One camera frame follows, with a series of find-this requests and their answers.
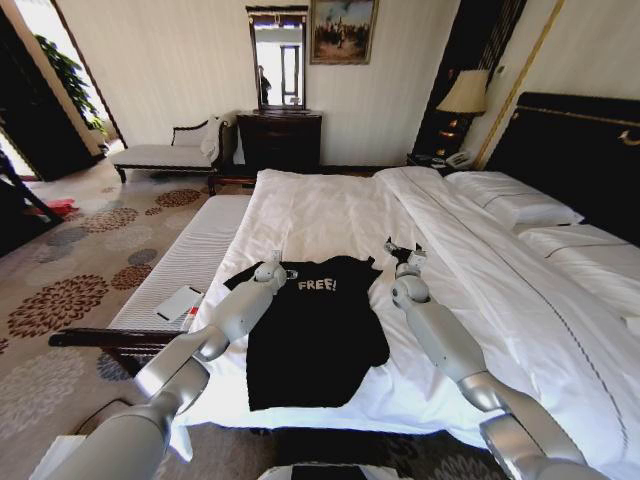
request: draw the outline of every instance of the wooden dresser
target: wooden dresser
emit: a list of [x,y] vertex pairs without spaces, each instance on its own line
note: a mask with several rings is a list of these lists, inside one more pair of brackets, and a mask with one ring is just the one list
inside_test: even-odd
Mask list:
[[313,173],[320,163],[322,114],[243,112],[238,126],[247,168]]

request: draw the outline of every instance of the wooden mirror frame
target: wooden mirror frame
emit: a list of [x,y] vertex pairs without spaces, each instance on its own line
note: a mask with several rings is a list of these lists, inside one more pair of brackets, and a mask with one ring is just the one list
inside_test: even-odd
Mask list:
[[[309,19],[309,7],[307,5],[290,5],[285,7],[250,7],[247,6],[249,15],[249,34],[251,35],[251,48],[253,50],[253,72],[256,82],[256,96],[258,99],[258,110],[306,110],[307,105],[307,22]],[[262,105],[262,95],[260,92],[260,77],[258,73],[258,52],[256,50],[256,31],[253,25],[253,17],[260,14],[299,14],[302,17],[302,95],[301,103],[298,105]]]

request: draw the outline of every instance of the doorway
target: doorway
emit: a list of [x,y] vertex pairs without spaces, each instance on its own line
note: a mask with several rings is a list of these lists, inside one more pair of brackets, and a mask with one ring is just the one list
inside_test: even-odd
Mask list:
[[[102,152],[107,155],[126,147],[90,71],[83,62],[81,53],[75,46],[72,35],[66,28],[64,19],[60,16],[55,1],[14,0],[14,2],[24,23],[36,37]],[[17,138],[19,134],[11,133],[8,126],[1,133],[5,137],[0,139],[3,150],[10,157],[14,169],[22,177],[36,177],[43,180],[46,180],[47,176],[50,177],[40,171],[37,159],[30,158],[32,153],[21,144],[20,139]]]

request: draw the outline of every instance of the black headboard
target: black headboard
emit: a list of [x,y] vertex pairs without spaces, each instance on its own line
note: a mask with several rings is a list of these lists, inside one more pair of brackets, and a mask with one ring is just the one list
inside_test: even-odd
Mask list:
[[638,100],[526,92],[486,168],[640,246],[638,140]]

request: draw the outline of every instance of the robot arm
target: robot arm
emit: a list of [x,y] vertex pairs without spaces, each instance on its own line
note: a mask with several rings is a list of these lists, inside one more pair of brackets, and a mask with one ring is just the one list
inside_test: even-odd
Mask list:
[[482,423],[480,432],[505,472],[523,480],[605,478],[586,465],[575,443],[536,400],[488,371],[478,342],[451,310],[429,296],[420,278],[425,252],[418,248],[407,255],[390,240],[385,248],[399,258],[393,303],[405,312],[431,362],[476,408],[504,412]]
[[153,477],[171,437],[171,423],[188,409],[209,381],[201,361],[222,355],[248,334],[287,278],[279,257],[264,263],[216,307],[210,325],[176,337],[136,376],[149,399],[96,429],[49,477],[50,480],[140,480]]

